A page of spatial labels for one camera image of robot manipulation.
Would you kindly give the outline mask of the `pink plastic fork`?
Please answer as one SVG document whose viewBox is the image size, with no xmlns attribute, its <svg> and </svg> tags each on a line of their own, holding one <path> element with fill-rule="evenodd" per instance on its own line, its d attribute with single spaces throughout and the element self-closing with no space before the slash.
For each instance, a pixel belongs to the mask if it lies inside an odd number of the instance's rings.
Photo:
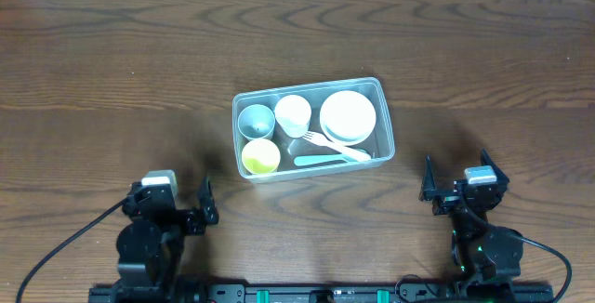
<svg viewBox="0 0 595 303">
<path fill-rule="evenodd" d="M 340 152 L 341 154 L 347 155 L 351 159 L 358 161 L 358 162 L 364 162 L 364 161 L 371 160 L 371 156 L 369 154 L 367 154 L 366 152 L 357 151 L 355 149 L 352 149 L 352 148 L 349 148 L 349 147 L 346 147 L 346 146 L 343 146 L 340 144 L 336 144 L 336 143 L 332 142 L 331 140 L 329 140 L 325 135 L 317 133 L 317 132 L 308 131 L 305 133 L 305 135 L 302 138 L 314 145 L 327 147 L 334 151 Z"/>
</svg>

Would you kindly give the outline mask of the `yellow plastic cup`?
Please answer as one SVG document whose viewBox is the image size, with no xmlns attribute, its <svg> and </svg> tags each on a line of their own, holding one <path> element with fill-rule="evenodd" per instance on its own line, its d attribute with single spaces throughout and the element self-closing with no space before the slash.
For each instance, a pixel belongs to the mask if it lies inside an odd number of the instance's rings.
<svg viewBox="0 0 595 303">
<path fill-rule="evenodd" d="M 281 153 L 271 140 L 257 138 L 244 146 L 241 161 L 244 168 L 253 175 L 269 174 L 279 167 Z"/>
</svg>

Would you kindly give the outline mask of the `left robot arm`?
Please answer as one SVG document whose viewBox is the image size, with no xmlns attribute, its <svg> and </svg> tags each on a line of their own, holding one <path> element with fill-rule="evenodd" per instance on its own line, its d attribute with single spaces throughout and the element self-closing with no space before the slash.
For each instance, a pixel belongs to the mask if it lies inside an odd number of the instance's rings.
<svg viewBox="0 0 595 303">
<path fill-rule="evenodd" d="M 176 186 L 166 177 L 131 185 L 122 205 L 131 223 L 116 239 L 120 280 L 111 289 L 111 302 L 207 301 L 205 287 L 180 278 L 178 270 L 185 238 L 218 224 L 211 182 L 203 179 L 196 192 L 199 205 L 190 209 L 177 208 Z"/>
</svg>

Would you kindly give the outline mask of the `grey plastic cup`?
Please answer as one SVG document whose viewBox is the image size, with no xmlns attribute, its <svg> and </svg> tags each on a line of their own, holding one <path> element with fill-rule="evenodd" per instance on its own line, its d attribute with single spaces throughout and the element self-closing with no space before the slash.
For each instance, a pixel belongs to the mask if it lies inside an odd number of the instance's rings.
<svg viewBox="0 0 595 303">
<path fill-rule="evenodd" d="M 253 104 L 243 109 L 237 122 L 239 132 L 248 140 L 272 139 L 275 124 L 273 111 L 262 104 Z"/>
</svg>

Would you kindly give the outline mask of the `white plastic bowl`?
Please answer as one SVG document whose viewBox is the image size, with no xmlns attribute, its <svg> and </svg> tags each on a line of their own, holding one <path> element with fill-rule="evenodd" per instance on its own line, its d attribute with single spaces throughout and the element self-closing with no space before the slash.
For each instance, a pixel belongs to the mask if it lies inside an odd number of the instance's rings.
<svg viewBox="0 0 595 303">
<path fill-rule="evenodd" d="M 375 129 L 377 112 L 363 94 L 343 90 L 330 95 L 320 109 L 323 132 L 330 131 L 343 138 L 371 135 Z"/>
</svg>

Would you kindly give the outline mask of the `clear plastic container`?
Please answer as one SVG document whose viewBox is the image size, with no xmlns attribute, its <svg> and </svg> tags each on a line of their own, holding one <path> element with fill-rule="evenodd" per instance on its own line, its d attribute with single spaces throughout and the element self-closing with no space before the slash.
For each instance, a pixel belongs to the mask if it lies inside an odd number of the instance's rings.
<svg viewBox="0 0 595 303">
<path fill-rule="evenodd" d="M 281 162 L 277 170 L 269 174 L 253 175 L 244 168 L 241 161 L 241 153 L 244 146 L 250 140 L 241 135 L 237 125 L 239 114 L 243 109 L 253 104 L 262 104 L 270 108 L 274 113 L 274 108 L 281 98 L 289 95 L 298 95 L 303 97 L 311 105 L 309 131 L 324 135 L 320 125 L 321 106 L 330 95 L 343 90 L 352 90 L 363 94 L 372 102 L 376 109 L 376 126 L 369 138 L 360 144 L 346 146 L 360 152 L 366 152 L 371 156 L 371 160 L 295 166 L 294 159 L 298 156 L 341 153 L 327 147 L 314 145 L 302 137 L 290 138 L 276 121 L 273 137 L 269 140 L 278 147 L 281 153 Z M 238 171 L 243 178 L 246 178 L 252 183 L 310 178 L 373 168 L 383 165 L 396 152 L 388 103 L 382 86 L 375 77 L 286 86 L 238 94 L 232 101 L 232 134 Z"/>
</svg>

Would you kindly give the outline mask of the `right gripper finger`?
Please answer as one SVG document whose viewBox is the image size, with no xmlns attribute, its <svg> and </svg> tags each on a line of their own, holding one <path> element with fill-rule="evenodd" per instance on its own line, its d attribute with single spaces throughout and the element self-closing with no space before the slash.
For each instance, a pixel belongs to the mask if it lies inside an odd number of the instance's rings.
<svg viewBox="0 0 595 303">
<path fill-rule="evenodd" d="M 437 193 L 437 187 L 433 176 L 431 159 L 429 156 L 426 157 L 425 172 L 422 178 L 420 188 L 420 199 L 421 200 L 432 200 Z"/>
<path fill-rule="evenodd" d="M 486 149 L 481 150 L 480 161 L 482 165 L 487 165 L 492 168 L 495 173 L 498 184 L 509 184 L 509 178 L 503 171 L 494 163 Z"/>
</svg>

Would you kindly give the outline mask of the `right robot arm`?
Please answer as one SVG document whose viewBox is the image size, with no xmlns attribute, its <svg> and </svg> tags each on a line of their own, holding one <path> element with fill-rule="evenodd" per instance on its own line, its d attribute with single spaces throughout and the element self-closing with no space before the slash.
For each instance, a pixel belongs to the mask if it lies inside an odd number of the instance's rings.
<svg viewBox="0 0 595 303">
<path fill-rule="evenodd" d="M 440 188 L 427 158 L 419 199 L 432 203 L 433 215 L 451 219 L 454 260 L 462 270 L 453 283 L 454 294 L 515 302 L 512 280 L 521 274 L 522 242 L 514 238 L 516 231 L 494 226 L 486 216 L 502 201 L 509 178 L 486 151 L 480 161 L 465 170 L 463 179 Z"/>
</svg>

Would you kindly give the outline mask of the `mint green plastic spoon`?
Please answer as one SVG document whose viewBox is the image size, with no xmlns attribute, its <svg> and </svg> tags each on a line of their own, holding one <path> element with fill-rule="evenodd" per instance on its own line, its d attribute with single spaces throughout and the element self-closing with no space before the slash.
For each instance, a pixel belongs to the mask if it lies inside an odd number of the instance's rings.
<svg viewBox="0 0 595 303">
<path fill-rule="evenodd" d="M 354 162 L 354 159 L 345 154 L 304 155 L 294 159 L 295 166 L 321 165 L 331 162 Z"/>
</svg>

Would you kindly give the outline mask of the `grey plastic bowl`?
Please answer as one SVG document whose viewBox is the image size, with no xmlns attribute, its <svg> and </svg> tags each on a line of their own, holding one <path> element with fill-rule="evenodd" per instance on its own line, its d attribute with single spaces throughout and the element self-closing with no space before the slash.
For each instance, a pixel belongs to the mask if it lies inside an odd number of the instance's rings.
<svg viewBox="0 0 595 303">
<path fill-rule="evenodd" d="M 343 138 L 340 136 L 337 136 L 336 134 L 325 130 L 324 134 L 333 142 L 343 145 L 343 146 L 353 146 L 353 145 L 357 145 L 360 144 L 364 141 L 366 141 L 369 138 L 369 135 L 363 135 L 361 137 L 358 138 Z"/>
</svg>

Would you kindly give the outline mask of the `white plastic cup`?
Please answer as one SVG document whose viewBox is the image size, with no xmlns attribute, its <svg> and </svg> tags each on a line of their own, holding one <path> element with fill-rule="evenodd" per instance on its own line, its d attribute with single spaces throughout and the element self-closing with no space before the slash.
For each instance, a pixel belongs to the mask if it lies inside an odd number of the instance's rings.
<svg viewBox="0 0 595 303">
<path fill-rule="evenodd" d="M 301 138 L 309 131 L 311 105 L 301 96 L 281 98 L 274 108 L 274 114 L 278 125 L 290 138 Z"/>
</svg>

